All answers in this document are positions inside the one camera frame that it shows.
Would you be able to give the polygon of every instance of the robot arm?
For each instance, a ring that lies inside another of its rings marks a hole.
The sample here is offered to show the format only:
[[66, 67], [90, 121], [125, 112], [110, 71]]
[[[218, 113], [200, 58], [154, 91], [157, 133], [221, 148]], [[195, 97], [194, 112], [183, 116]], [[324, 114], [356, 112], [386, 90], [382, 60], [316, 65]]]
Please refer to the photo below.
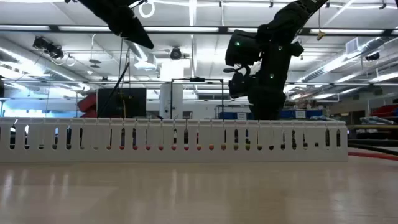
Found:
[[79, 0], [96, 16], [106, 22], [109, 29], [116, 35], [144, 47], [153, 49], [154, 44], [150, 40], [141, 22], [136, 17], [131, 4], [144, 0]]
[[284, 85], [292, 56], [298, 57], [304, 49], [292, 43], [297, 32], [327, 0], [298, 0], [289, 3], [268, 24], [259, 26], [257, 34], [236, 30], [229, 41], [225, 62], [241, 67], [261, 61], [254, 75], [236, 72], [228, 83], [232, 98], [248, 96], [255, 119], [278, 119], [283, 108]]

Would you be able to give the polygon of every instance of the ceiling light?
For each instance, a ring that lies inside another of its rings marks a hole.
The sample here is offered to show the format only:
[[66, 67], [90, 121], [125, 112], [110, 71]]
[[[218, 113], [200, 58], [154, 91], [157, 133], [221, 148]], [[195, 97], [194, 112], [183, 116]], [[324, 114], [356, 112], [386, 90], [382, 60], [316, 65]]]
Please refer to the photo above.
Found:
[[294, 88], [296, 88], [296, 87], [301, 87], [301, 88], [306, 88], [307, 86], [306, 85], [286, 85], [285, 86], [285, 88], [284, 88], [284, 93], [285, 92], [288, 92], [288, 91], [290, 91], [290, 90], [293, 90]]
[[350, 92], [352, 92], [352, 91], [354, 91], [354, 90], [357, 90], [358, 88], [359, 88], [359, 87], [357, 87], [357, 88], [352, 88], [352, 89], [348, 89], [348, 90], [342, 91], [340, 94], [350, 93]]
[[315, 96], [314, 99], [324, 99], [333, 96], [334, 93], [325, 93], [325, 94], [319, 94], [318, 96]]
[[218, 32], [218, 27], [145, 27], [148, 32]]
[[338, 79], [336, 82], [337, 82], [337, 83], [345, 82], [345, 81], [347, 81], [347, 80], [350, 80], [350, 79], [354, 78], [355, 76], [356, 76], [356, 75], [347, 75], [346, 77], [343, 77], [343, 78]]
[[20, 84], [18, 84], [18, 83], [6, 83], [5, 85], [6, 85], [6, 86], [9, 86], [9, 87], [16, 88], [16, 89], [18, 89], [18, 90], [27, 90], [27, 88], [26, 88], [25, 86], [20, 85]]
[[[222, 94], [222, 90], [198, 90], [199, 94]], [[229, 94], [229, 90], [224, 90], [224, 94]]]
[[59, 26], [60, 31], [78, 32], [107, 32], [111, 31], [107, 26]]
[[256, 33], [258, 28], [248, 28], [248, 27], [232, 27], [228, 28], [228, 32], [234, 32], [235, 30], [241, 30], [245, 32], [251, 32], [251, 33]]
[[378, 76], [376, 78], [373, 78], [373, 79], [369, 80], [369, 82], [371, 82], [371, 83], [372, 82], [381, 82], [381, 81], [389, 80], [391, 78], [396, 78], [396, 77], [398, 77], [398, 73], [391, 73], [391, 74], [388, 74], [388, 75], [380, 75], [380, 76]]
[[299, 99], [299, 98], [301, 98], [301, 97], [303, 97], [303, 95], [301, 95], [301, 94], [296, 94], [296, 95], [293, 95], [292, 97], [290, 97], [290, 100], [296, 100], [296, 99]]
[[24, 25], [0, 25], [0, 30], [44, 31], [44, 30], [50, 30], [50, 27], [49, 26], [24, 26]]
[[[380, 29], [322, 29], [326, 34], [382, 34]], [[319, 29], [311, 29], [310, 34], [318, 34]]]

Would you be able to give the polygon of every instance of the black monitor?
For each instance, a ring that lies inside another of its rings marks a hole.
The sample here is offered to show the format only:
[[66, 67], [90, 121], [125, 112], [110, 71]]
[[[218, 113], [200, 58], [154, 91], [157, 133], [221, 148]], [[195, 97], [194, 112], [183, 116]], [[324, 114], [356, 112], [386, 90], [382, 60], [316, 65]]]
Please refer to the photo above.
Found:
[[[99, 89], [97, 93], [97, 113], [108, 100], [112, 92], [111, 88]], [[147, 108], [146, 88], [123, 88], [116, 90], [109, 100], [100, 118], [145, 118]]]

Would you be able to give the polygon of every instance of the wooden table surface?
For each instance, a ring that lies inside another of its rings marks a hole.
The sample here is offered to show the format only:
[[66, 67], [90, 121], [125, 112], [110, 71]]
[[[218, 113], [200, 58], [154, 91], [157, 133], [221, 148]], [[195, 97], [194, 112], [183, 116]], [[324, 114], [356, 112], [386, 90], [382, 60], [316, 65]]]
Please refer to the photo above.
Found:
[[398, 162], [0, 164], [0, 223], [398, 223]]

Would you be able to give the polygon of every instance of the air vent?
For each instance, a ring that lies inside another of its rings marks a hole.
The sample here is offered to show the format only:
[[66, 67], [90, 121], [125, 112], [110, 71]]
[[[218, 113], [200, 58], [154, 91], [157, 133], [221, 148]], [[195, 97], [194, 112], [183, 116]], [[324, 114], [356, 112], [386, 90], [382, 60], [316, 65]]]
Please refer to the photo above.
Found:
[[358, 38], [355, 37], [354, 39], [346, 43], [346, 54], [357, 52], [358, 48], [359, 48]]

